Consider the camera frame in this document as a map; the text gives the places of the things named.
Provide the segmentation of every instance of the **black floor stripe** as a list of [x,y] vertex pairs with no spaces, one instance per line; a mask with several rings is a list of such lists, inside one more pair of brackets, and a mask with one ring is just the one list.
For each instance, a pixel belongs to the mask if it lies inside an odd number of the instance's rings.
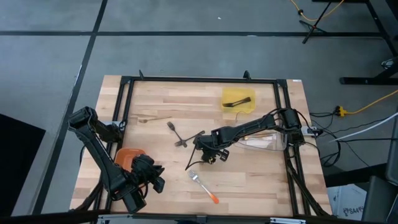
[[49,192],[49,188],[51,185],[52,178],[54,176],[55,168],[57,167],[58,159],[61,154],[63,142],[65,141],[65,136],[67,135],[68,118],[73,113],[73,110],[75,109],[75,105],[76,105],[76,101],[77,101],[77,98],[78,98],[78,95],[80,92],[81,84],[83,83],[83,79],[84,79],[84,76],[86,73],[88,62],[90,61],[91,53],[93,51],[93,47],[94,47],[94,43],[95,43],[95,39],[96,39],[95,34],[98,31],[98,29],[100,28],[107,2],[108,2],[108,0],[103,0],[101,3],[101,7],[98,12],[97,20],[95,22],[90,40],[88,41],[86,52],[85,52],[83,61],[80,66],[80,70],[79,70],[78,76],[76,78],[75,85],[73,86],[72,94],[70,96],[70,99],[69,99],[69,102],[67,105],[67,109],[62,118],[61,127],[58,131],[57,139],[55,140],[55,145],[52,150],[52,155],[50,158],[49,166],[47,167],[47,170],[45,172],[44,180],[42,182],[42,185],[41,185],[41,188],[40,188],[40,191],[37,196],[37,200],[36,200],[33,212],[32,212],[33,215],[38,215],[38,214],[42,213],[45,199]]
[[[229,32],[229,31],[101,31],[98,36],[238,36],[305,37],[308,32]],[[312,37],[382,37],[379,32],[314,32]]]
[[20,35],[20,36],[88,36],[91,31],[0,31],[0,35]]

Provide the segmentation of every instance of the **orange handle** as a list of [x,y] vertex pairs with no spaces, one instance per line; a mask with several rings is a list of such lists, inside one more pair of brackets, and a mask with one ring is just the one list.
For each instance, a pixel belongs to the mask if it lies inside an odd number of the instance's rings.
[[211,199],[213,199],[214,203],[220,202],[220,201],[218,200],[218,198],[217,198],[216,196],[214,196],[212,193],[210,193],[209,195],[210,195]]

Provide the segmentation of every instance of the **white cable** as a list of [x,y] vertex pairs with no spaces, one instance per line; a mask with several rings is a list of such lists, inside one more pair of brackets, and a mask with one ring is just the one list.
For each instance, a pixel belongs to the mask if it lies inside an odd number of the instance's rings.
[[348,137],[354,136],[354,135],[356,135],[356,134],[364,133],[365,131],[369,131],[370,129],[375,128],[375,127],[379,126],[380,124],[383,124],[383,123],[389,121],[390,119],[392,119],[393,117],[395,117],[395,116],[397,116],[397,115],[398,115],[398,113],[395,113],[395,114],[391,115],[389,118],[385,119],[384,121],[381,121],[380,123],[377,123],[377,124],[375,124],[375,125],[373,125],[373,126],[371,126],[371,127],[368,127],[368,128],[366,128],[366,129],[364,129],[364,130],[362,130],[362,131],[358,131],[358,132],[355,132],[355,133],[353,133],[353,134],[349,134],[349,135],[346,135],[346,136],[343,136],[343,137],[340,137],[340,138],[331,140],[331,141],[329,141],[329,142],[335,142],[335,141],[338,141],[338,140],[340,140],[340,139],[344,139],[344,138],[348,138]]

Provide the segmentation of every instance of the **metal fork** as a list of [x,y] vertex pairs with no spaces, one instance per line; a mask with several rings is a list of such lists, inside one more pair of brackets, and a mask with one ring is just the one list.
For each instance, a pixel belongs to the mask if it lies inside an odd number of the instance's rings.
[[210,193],[210,191],[207,190],[205,186],[203,186],[203,184],[199,180],[198,175],[196,173],[194,173],[194,171],[190,170],[188,172],[188,175],[192,178],[193,181],[195,181],[196,183],[201,185],[201,187],[206,190],[207,194],[211,197],[211,199],[213,199],[214,203],[220,202],[216,196],[214,196],[212,193]]

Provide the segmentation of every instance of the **yellow cable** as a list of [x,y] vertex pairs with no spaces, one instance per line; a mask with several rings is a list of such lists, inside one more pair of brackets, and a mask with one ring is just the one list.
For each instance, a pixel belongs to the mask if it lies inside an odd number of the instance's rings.
[[388,94],[386,96],[383,96],[382,98],[374,101],[373,103],[371,103],[371,104],[369,104],[369,105],[367,105],[367,106],[365,106],[365,107],[363,107],[363,108],[361,108],[361,109],[359,109],[357,111],[354,111],[354,112],[348,112],[348,111],[344,110],[342,106],[339,106],[339,116],[343,117],[346,114],[357,114],[357,113],[359,113],[361,111],[366,110],[367,108],[369,108],[370,106],[374,105],[375,103],[378,103],[378,102],[380,102],[380,101],[386,99],[387,97],[390,97],[390,96],[392,96],[392,95],[394,95],[396,93],[398,93],[398,90],[393,91],[392,93],[390,93],[390,94]]
[[[298,7],[298,5],[296,4],[296,2],[294,2],[294,0],[290,0],[293,4],[294,4],[294,6],[296,7],[296,9],[299,11],[300,10],[300,8]],[[341,5],[341,3],[343,3],[344,2],[344,0],[341,0],[341,2],[337,5],[337,6],[335,6],[330,12],[328,12],[328,13],[326,13],[325,15],[323,15],[323,17],[322,18],[325,18],[325,17],[327,17],[327,16],[329,16],[335,9],[337,9],[340,5]],[[300,15],[304,18],[304,19],[306,19],[306,20],[308,20],[308,21],[310,21],[310,22],[315,22],[315,21],[317,21],[318,19],[309,19],[309,18],[307,18],[306,16],[304,16],[304,13],[300,13]]]
[[386,95],[386,96],[383,96],[382,98],[380,98],[380,99],[376,100],[375,102],[373,102],[373,103],[371,103],[371,104],[365,106],[364,108],[361,108],[361,109],[359,109],[359,110],[357,110],[357,111],[354,111],[354,112],[347,112],[347,114],[356,114],[356,113],[359,113],[359,112],[361,112],[361,111],[364,111],[365,109],[369,108],[369,107],[372,106],[373,104],[378,103],[378,102],[380,102],[380,101],[386,99],[387,97],[392,96],[392,95],[394,95],[394,94],[396,94],[396,93],[398,93],[398,90],[393,91],[392,93],[390,93],[390,94],[388,94],[388,95]]

